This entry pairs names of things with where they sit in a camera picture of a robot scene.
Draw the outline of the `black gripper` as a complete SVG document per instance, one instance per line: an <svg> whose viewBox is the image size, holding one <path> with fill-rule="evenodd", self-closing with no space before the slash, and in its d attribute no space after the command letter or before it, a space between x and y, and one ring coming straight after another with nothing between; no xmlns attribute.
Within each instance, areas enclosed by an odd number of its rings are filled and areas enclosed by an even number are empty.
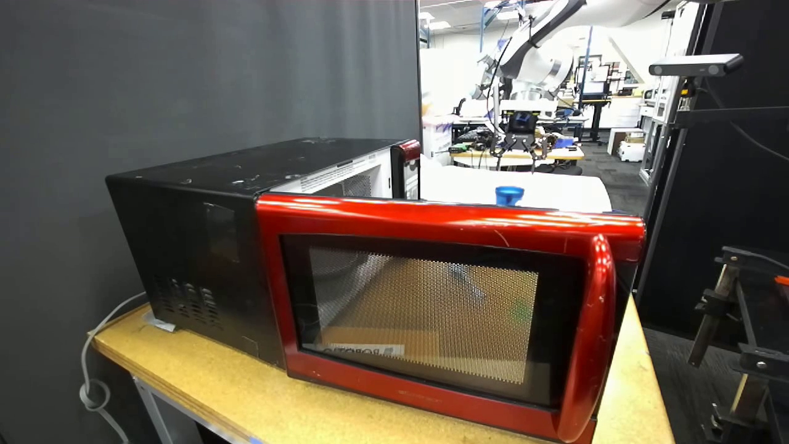
<svg viewBox="0 0 789 444"><path fill-rule="evenodd" d="M510 111L505 118L507 137L532 137L537 127L536 111Z"/></svg>

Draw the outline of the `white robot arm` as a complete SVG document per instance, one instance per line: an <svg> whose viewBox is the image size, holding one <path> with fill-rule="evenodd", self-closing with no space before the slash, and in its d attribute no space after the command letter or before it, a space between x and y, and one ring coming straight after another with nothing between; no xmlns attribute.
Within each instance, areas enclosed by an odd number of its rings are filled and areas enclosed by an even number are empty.
<svg viewBox="0 0 789 444"><path fill-rule="evenodd" d="M527 6L536 0L493 0L480 13L480 26L489 28L499 15L515 13L521 28L503 43L503 48L485 60L485 69L475 94L489 94L495 81L515 80L525 57L537 49L549 34L579 15L586 0L560 0L540 15L531 15Z"/></svg>

